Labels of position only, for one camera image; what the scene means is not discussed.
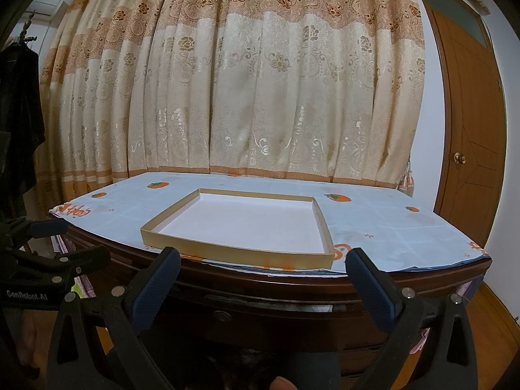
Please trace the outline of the curtain tassel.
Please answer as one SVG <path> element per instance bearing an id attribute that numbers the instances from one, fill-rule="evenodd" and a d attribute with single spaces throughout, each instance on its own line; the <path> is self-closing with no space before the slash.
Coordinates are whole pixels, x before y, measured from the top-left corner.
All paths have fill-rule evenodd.
<path id="1" fill-rule="evenodd" d="M 399 181 L 397 190 L 404 193 L 405 195 L 412 197 L 413 192 L 414 192 L 414 187 L 415 187 L 414 177 L 412 176 L 412 171 L 411 171 L 411 159 L 408 159 L 404 175 L 401 178 L 401 180 Z"/>

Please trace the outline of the shallow cardboard tray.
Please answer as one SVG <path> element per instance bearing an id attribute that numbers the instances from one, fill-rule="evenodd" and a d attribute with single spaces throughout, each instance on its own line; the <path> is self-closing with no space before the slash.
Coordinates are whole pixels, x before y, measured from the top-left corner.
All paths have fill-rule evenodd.
<path id="1" fill-rule="evenodd" d="M 335 258 L 311 196 L 198 188 L 145 223 L 144 244 L 215 262 L 294 270 L 330 269 Z"/>

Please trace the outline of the brown wooden door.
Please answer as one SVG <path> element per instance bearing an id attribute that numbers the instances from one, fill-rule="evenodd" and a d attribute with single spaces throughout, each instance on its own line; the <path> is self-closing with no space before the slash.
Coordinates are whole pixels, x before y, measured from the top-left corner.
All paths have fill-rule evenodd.
<path id="1" fill-rule="evenodd" d="M 506 110 L 492 42 L 463 0 L 422 0 L 442 70 L 445 138 L 435 212 L 484 247 L 500 201 Z M 466 158 L 454 163 L 455 152 Z"/>

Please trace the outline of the brass door knob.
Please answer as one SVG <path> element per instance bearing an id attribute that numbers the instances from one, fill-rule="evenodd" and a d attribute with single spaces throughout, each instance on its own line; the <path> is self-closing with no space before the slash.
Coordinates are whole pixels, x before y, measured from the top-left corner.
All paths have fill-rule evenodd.
<path id="1" fill-rule="evenodd" d="M 465 165 L 466 164 L 466 158 L 465 156 L 460 152 L 455 152 L 453 155 L 454 163 L 457 165 Z"/>

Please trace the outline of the beige floral curtain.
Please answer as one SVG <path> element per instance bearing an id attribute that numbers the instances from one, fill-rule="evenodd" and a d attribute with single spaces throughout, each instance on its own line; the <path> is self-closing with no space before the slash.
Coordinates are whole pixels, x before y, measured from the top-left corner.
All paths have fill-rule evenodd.
<path id="1" fill-rule="evenodd" d="M 417 0 L 73 0 L 41 74 L 39 202 L 146 172 L 394 188 L 424 47 Z"/>

